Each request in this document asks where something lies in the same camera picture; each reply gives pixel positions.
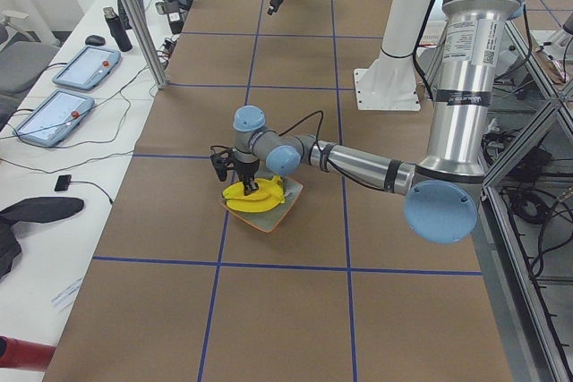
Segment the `small black device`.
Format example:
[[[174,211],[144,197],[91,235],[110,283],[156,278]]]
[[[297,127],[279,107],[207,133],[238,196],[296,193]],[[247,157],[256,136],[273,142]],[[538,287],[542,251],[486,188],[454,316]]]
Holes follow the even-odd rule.
[[[56,185],[54,191],[67,191],[69,186],[71,185],[72,176],[70,174],[61,174],[58,176],[56,180]]]

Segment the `aluminium frame rack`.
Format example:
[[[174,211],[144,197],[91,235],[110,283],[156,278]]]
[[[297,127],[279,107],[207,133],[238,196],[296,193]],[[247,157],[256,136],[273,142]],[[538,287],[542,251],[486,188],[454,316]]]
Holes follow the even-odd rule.
[[[505,30],[473,244],[513,381],[572,378],[572,67],[546,57],[565,13]]]

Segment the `black computer mouse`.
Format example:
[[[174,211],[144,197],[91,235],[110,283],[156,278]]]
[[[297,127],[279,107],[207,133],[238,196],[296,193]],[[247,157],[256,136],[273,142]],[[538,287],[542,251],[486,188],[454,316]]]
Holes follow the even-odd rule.
[[[85,38],[85,44],[88,46],[102,47],[106,44],[106,40],[99,35],[89,35]]]

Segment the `grey square plate orange rim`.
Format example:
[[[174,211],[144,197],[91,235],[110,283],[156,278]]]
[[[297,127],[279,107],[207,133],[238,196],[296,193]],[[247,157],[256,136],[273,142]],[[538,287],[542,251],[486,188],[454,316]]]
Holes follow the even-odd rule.
[[[281,178],[283,181],[285,202],[282,205],[272,209],[271,211],[264,213],[244,213],[231,210],[227,207],[226,200],[222,197],[222,194],[221,205],[233,216],[237,217],[249,226],[264,233],[270,233],[278,226],[278,224],[283,220],[287,213],[293,208],[294,204],[297,202],[304,189],[304,186],[298,181],[288,177]]]

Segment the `red cylinder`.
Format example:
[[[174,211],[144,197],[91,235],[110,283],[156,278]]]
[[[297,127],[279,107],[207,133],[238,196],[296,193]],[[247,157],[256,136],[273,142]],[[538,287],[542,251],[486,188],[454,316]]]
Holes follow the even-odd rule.
[[[46,371],[56,347],[11,337],[1,337],[1,367],[29,371]]]

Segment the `black cloth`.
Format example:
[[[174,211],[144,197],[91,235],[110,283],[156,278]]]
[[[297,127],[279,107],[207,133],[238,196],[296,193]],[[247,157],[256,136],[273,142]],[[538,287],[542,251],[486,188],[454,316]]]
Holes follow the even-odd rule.
[[[1,277],[11,272],[21,254],[13,226],[18,223],[47,224],[81,212],[83,199],[70,197],[35,197],[23,199],[1,211]]]

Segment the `paper sheet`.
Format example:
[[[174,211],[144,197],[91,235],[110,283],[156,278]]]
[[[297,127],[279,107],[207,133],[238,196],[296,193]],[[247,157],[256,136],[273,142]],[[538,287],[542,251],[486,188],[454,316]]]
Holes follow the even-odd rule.
[[[56,297],[51,300],[51,304],[58,312],[65,310],[73,305],[81,289],[83,278],[77,278],[67,287],[65,287]]]

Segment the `aluminium frame post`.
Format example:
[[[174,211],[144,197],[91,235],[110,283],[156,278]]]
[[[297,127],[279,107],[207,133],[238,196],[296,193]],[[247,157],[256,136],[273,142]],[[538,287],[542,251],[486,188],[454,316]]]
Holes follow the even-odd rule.
[[[158,89],[163,89],[167,85],[167,76],[164,68],[158,59],[157,49],[153,43],[144,14],[137,0],[121,0],[124,9],[127,11],[130,23],[133,26],[135,37],[139,42],[140,50],[146,60],[150,72]]]

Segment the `black water bottle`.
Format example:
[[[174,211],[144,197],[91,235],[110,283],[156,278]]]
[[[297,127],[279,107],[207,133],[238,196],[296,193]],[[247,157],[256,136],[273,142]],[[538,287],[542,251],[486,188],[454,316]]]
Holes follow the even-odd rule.
[[[131,40],[129,39],[126,30],[121,23],[120,17],[116,14],[115,10],[111,7],[103,8],[104,19],[109,28],[112,38],[115,40],[121,52],[128,52],[133,49]]]

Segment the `upper blue teach pendant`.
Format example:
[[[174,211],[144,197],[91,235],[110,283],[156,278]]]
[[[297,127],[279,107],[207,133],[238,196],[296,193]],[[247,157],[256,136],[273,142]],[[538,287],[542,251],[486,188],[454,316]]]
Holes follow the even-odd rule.
[[[86,45],[52,78],[52,82],[66,88],[88,91],[97,87],[120,60],[120,51]]]

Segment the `yellow banana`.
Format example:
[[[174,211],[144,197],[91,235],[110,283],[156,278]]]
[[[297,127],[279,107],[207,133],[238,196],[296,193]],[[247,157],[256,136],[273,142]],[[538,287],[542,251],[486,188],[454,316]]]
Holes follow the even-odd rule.
[[[255,191],[245,195],[243,190],[233,189],[225,190],[223,197],[226,201],[233,202],[235,205],[278,205],[285,202],[283,195],[276,195],[267,191]]]
[[[255,179],[256,188],[246,190],[241,182],[227,186],[222,191],[224,199],[244,199],[247,201],[260,201],[268,197],[276,197],[280,201],[284,199],[284,188],[282,178],[278,175],[270,179],[257,177]]]
[[[264,213],[283,204],[283,201],[275,199],[241,200],[229,199],[226,205],[229,209],[244,213]]]

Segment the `blue teach pendant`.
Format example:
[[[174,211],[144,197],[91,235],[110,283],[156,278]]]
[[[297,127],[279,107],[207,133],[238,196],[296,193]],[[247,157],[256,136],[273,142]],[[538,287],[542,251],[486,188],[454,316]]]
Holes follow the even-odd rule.
[[[52,78],[52,82],[66,88],[88,91],[97,87],[120,60],[120,51],[86,45]]]
[[[95,99],[58,89],[20,123],[13,135],[26,143],[53,148],[80,124],[95,106]]]

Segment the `lower blue teach pendant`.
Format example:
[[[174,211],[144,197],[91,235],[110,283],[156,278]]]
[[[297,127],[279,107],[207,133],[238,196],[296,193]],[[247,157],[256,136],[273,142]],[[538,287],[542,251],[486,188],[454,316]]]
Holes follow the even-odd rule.
[[[95,106],[95,99],[58,89],[20,123],[13,135],[26,143],[53,148],[80,124]]]

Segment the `grey office chair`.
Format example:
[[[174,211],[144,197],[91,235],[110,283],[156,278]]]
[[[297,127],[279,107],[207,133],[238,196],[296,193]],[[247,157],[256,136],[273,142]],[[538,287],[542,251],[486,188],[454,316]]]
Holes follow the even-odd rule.
[[[13,23],[13,19],[25,20],[28,17],[28,14],[18,11],[1,11],[1,42],[9,38],[8,27],[26,38],[1,51],[1,128],[8,123],[59,51],[57,46],[35,41],[26,30]]]

